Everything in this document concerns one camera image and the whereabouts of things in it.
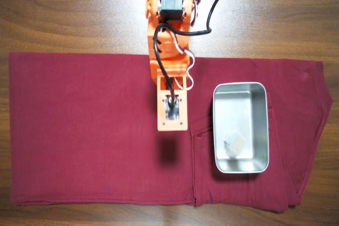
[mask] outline metal tray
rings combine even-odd
[[[245,147],[231,156],[224,139],[241,134]],[[215,158],[223,173],[260,173],[269,165],[269,124],[264,86],[256,82],[226,83],[213,94]]]

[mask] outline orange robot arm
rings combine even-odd
[[[146,0],[150,71],[157,85],[159,131],[179,131],[188,128],[186,71],[190,64],[190,56],[186,53],[187,51],[178,51],[173,33],[169,30],[159,31],[157,48],[162,65],[172,80],[174,93],[171,93],[155,55],[154,34],[157,26],[162,22],[166,22],[179,31],[189,32],[193,10],[195,10],[194,20],[196,18],[197,3],[199,0]],[[189,37],[178,35],[177,42],[179,47],[188,49]]]

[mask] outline orange bracket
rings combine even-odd
[[[180,21],[167,21],[179,31],[189,32],[191,27],[191,14],[193,2],[199,0],[184,0],[184,14]],[[172,108],[169,107],[168,100],[171,92],[167,89],[164,76],[156,60],[154,45],[154,32],[161,20],[159,8],[160,0],[146,0],[146,18],[148,19],[148,47],[150,71],[152,80],[157,84],[157,107],[158,107],[158,130],[159,131],[182,131],[188,129],[187,115],[187,86],[186,71],[190,63],[190,57],[184,53],[180,54],[174,44],[174,38],[168,31],[158,33],[158,49],[162,64],[170,78],[176,78],[183,87],[179,89],[174,82],[174,92],[176,101]],[[189,37],[177,36],[182,48],[189,47]]]

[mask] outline wood grain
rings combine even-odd
[[[202,0],[196,30],[213,0]],[[221,0],[213,32],[191,39],[199,57],[321,60],[334,99],[301,206],[276,214],[234,205],[11,203],[8,53],[147,54],[145,0],[0,0],[0,225],[339,224],[339,0]]]

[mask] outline red pants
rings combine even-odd
[[[15,204],[233,203],[284,211],[300,204],[332,104],[323,64],[198,58],[189,130],[158,132],[148,56],[9,56]],[[270,164],[232,175],[214,161],[212,95],[221,83],[268,93]]]

